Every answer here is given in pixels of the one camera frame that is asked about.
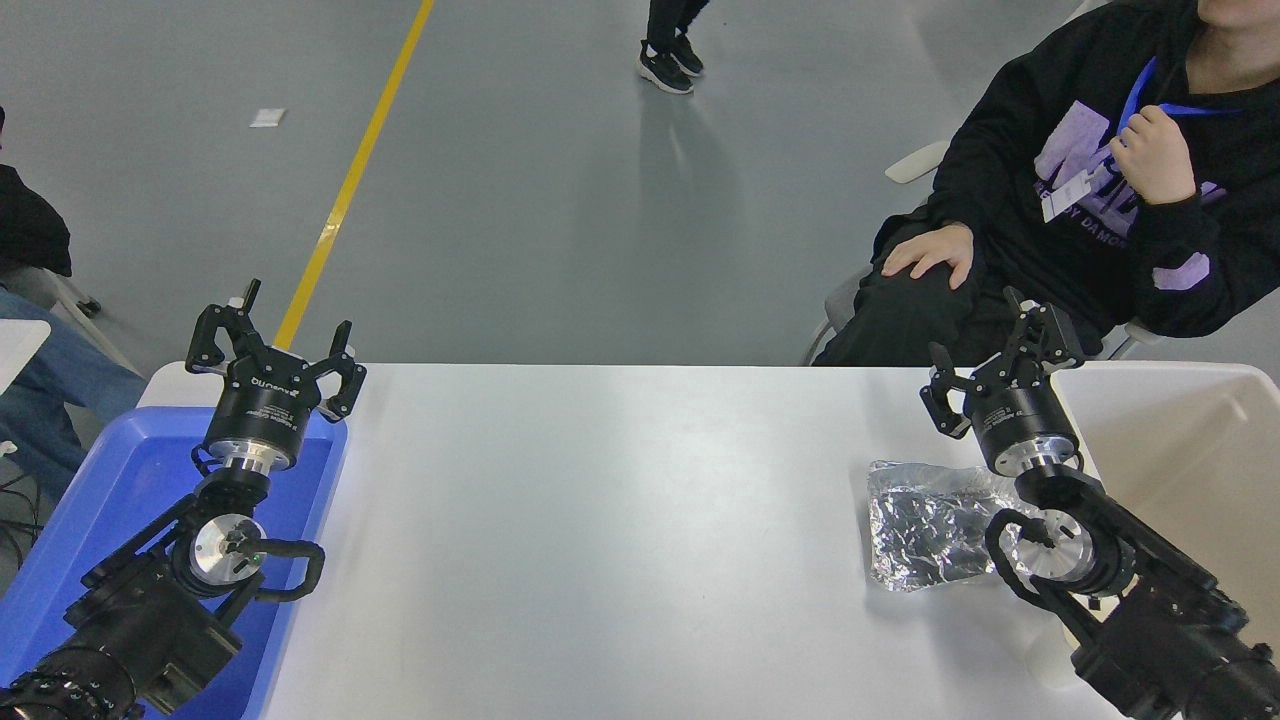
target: silver disc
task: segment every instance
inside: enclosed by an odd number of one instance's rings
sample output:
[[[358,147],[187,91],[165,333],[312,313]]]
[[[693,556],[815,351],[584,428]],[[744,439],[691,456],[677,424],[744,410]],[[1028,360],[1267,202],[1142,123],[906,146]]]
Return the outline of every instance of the silver disc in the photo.
[[[1083,578],[1093,566],[1093,538],[1066,512],[1044,511],[1044,525],[1053,547],[1019,539],[1014,544],[1014,561],[1028,571],[1050,580],[1071,582]]]
[[[257,573],[261,555],[228,551],[229,544],[265,537],[262,527],[246,515],[219,515],[205,523],[191,543],[191,570],[211,585],[229,585]]]

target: sneaker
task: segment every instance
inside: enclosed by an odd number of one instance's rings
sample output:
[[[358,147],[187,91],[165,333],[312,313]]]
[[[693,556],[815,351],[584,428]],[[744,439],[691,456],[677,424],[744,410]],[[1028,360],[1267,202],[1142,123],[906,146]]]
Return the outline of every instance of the sneaker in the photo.
[[[689,36],[677,32],[676,33],[676,49],[671,51],[672,56],[676,58],[676,64],[680,69],[689,77],[698,77],[703,74],[703,60],[694,54],[694,46],[689,44]]]
[[[685,95],[694,83],[681,72],[671,53],[658,53],[648,42],[640,42],[640,58],[636,60],[640,77],[658,86],[658,90]]]

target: robotic arm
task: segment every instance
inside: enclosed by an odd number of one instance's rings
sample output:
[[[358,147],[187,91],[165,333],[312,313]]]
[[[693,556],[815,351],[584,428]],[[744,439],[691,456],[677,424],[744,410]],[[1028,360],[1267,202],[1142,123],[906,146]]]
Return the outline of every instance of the robotic arm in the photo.
[[[315,589],[324,550],[268,539],[253,509],[270,491],[268,474],[296,462],[312,409],[332,423],[351,413],[365,368],[347,350],[349,322],[315,364],[264,343],[248,319],[259,284],[206,307],[191,341],[187,370],[225,378],[205,441],[192,450],[204,480],[82,578],[88,592],[64,616],[74,634],[0,688],[0,720],[137,719],[140,700],[169,715],[239,652],[230,625],[251,601],[292,602]],[[218,329],[232,340],[230,363]],[[316,382],[329,373],[342,386],[321,402]],[[302,583],[261,587],[268,555],[305,557]],[[214,611],[200,602],[221,596]]]
[[[988,468],[1016,478],[1018,495],[1044,511],[1032,519],[1002,510],[992,519],[986,546],[1001,578],[1062,620],[1080,643],[1071,655],[1076,674],[1129,717],[1280,717],[1271,648],[1238,637],[1244,609],[1101,482],[1069,465],[1079,441],[1048,375],[1084,363],[1070,320],[1012,290],[1006,296],[1018,324],[1004,351],[960,378],[934,345],[932,379],[920,391],[940,432],[961,438],[972,427]],[[950,406],[951,389],[965,393],[961,413]],[[1011,548],[1001,542],[1009,527],[1020,529]],[[1032,573],[1025,582],[1015,560]],[[1087,606],[1107,596],[1119,605],[1100,620]]]

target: crumpled foil package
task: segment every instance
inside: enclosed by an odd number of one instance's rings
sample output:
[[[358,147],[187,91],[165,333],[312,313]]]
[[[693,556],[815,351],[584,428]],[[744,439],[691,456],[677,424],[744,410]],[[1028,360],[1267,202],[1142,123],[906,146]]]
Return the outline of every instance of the crumpled foil package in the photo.
[[[1005,507],[1037,512],[1018,497],[1011,478],[986,468],[877,460],[867,492],[872,577],[897,592],[993,573],[983,543],[992,516]]]

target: yellow floor line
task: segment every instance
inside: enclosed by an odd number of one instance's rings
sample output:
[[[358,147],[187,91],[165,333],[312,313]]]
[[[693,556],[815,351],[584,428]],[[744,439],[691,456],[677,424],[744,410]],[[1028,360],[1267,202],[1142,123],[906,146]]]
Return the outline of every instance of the yellow floor line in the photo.
[[[365,174],[365,165],[369,164],[369,156],[374,152],[374,146],[378,145],[378,135],[381,133],[387,114],[392,109],[392,102],[396,101],[401,78],[404,77],[404,69],[408,68],[410,58],[413,56],[413,49],[417,46],[419,36],[422,35],[426,17],[431,14],[433,4],[434,0],[422,0],[417,9],[417,17],[413,18],[413,26],[410,27],[408,36],[404,38],[404,45],[401,46],[396,67],[392,68],[392,74],[383,87],[383,96],[378,100],[374,117],[369,119],[369,127],[365,128],[365,137],[360,141],[356,156],[351,160],[347,178],[342,181],[338,199],[334,200],[333,209],[329,210],[329,219],[325,220],[324,231],[320,232],[320,240],[316,241],[316,247],[311,251],[311,260],[307,261],[307,266],[302,272],[302,279],[298,282],[297,290],[293,291],[289,309],[284,313],[280,329],[275,333],[275,341],[271,345],[280,350],[288,350],[293,343],[293,336],[298,332],[302,314],[306,313],[307,304],[311,302],[311,293],[315,292],[320,273],[324,272],[325,261],[329,260],[329,251],[333,250],[333,243],[338,240],[338,231],[342,229],[342,223],[347,218],[351,199],[355,197],[360,178]]]

